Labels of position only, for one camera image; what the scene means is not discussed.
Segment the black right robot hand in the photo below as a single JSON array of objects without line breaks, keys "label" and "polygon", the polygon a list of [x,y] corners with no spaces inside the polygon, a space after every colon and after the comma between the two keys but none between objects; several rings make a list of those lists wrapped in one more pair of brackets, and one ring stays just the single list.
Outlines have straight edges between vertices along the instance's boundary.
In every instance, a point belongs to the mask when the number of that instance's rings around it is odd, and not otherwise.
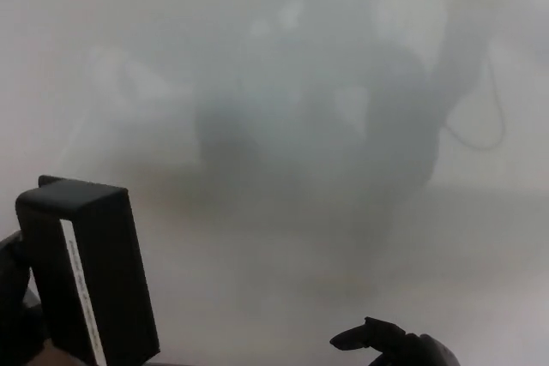
[{"label": "black right robot hand", "polygon": [[372,348],[379,355],[369,366],[460,366],[455,354],[431,335],[407,333],[394,323],[366,317],[336,334],[329,343],[340,351]]}]

